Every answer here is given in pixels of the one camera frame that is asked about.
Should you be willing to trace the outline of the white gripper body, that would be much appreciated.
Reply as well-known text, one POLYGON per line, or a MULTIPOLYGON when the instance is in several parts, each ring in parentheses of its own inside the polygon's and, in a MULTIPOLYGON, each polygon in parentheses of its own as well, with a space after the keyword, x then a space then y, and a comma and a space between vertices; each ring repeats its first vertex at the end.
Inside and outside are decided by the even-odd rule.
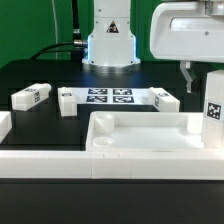
POLYGON ((224 63, 224 0, 173 1, 152 15, 156 59, 224 63))

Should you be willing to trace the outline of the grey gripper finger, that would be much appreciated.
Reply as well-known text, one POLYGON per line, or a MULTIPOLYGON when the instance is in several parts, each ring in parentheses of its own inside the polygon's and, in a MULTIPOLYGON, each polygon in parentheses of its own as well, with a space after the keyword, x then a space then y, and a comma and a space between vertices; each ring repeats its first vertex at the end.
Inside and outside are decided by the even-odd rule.
POLYGON ((197 89, 196 75, 193 71, 190 61, 181 61, 180 70, 186 80, 186 89, 188 93, 193 93, 197 89))

